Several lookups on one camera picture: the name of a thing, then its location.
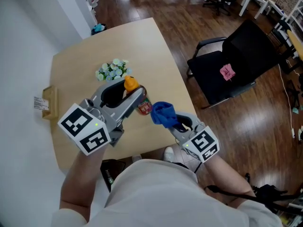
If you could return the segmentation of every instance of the flower bouquet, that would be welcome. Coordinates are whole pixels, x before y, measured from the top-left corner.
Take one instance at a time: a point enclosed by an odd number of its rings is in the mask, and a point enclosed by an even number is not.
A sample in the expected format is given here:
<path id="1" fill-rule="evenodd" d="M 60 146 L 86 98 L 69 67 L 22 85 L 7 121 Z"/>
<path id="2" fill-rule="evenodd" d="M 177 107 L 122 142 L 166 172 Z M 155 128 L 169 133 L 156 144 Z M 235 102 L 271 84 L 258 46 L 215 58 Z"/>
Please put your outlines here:
<path id="1" fill-rule="evenodd" d="M 111 63 L 102 64 L 101 68 L 96 71 L 96 78 L 99 81 L 111 81 L 123 78 L 132 73 L 132 69 L 125 67 L 128 63 L 126 60 L 113 59 Z"/>

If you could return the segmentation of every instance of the bottle label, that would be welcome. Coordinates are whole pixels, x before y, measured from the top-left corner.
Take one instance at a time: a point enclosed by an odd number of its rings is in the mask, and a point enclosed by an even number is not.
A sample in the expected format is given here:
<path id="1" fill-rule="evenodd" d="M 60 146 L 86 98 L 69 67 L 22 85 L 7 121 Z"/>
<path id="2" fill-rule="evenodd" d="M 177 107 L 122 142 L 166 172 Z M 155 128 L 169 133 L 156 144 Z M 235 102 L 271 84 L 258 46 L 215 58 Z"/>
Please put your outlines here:
<path id="1" fill-rule="evenodd" d="M 148 98 L 145 98 L 138 106 L 138 110 L 142 115 L 148 115 L 152 111 L 152 104 Z"/>

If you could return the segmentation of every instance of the white t-shirt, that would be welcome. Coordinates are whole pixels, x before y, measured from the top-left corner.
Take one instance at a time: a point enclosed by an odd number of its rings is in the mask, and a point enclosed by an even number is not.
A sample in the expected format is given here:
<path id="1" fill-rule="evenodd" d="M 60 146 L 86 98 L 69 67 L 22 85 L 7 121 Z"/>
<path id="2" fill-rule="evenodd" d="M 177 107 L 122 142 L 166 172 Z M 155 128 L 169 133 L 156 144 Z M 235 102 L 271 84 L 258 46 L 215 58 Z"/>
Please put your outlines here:
<path id="1" fill-rule="evenodd" d="M 263 204 L 245 201 L 233 209 L 208 196 L 188 169 L 139 160 L 112 185 L 105 208 L 89 223 L 68 209 L 53 214 L 52 227 L 281 227 Z"/>

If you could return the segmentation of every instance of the white shoe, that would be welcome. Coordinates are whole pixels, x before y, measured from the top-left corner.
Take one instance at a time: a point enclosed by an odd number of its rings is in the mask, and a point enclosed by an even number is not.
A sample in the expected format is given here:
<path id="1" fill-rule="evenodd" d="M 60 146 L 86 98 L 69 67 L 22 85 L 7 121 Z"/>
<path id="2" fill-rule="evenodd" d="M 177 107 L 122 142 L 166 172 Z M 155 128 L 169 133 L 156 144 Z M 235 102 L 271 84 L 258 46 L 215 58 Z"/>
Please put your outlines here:
<path id="1" fill-rule="evenodd" d="M 170 146 L 166 147 L 166 149 L 164 151 L 163 161 L 173 162 L 174 159 L 175 159 L 174 150 Z"/>
<path id="2" fill-rule="evenodd" d="M 133 163 L 135 163 L 136 161 L 142 160 L 142 156 L 141 155 L 132 156 L 132 160 Z"/>

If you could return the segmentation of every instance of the orange bottle cap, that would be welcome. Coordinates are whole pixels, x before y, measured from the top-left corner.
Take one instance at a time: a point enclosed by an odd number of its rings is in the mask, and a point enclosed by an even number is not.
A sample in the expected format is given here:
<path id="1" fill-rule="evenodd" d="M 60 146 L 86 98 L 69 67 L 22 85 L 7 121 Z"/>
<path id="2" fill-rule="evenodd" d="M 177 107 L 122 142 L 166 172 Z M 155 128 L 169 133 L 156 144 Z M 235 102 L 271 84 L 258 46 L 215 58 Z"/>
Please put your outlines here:
<path id="1" fill-rule="evenodd" d="M 128 92 L 135 90 L 139 86 L 140 85 L 135 78 L 132 78 L 130 76 L 125 76 L 124 87 Z"/>

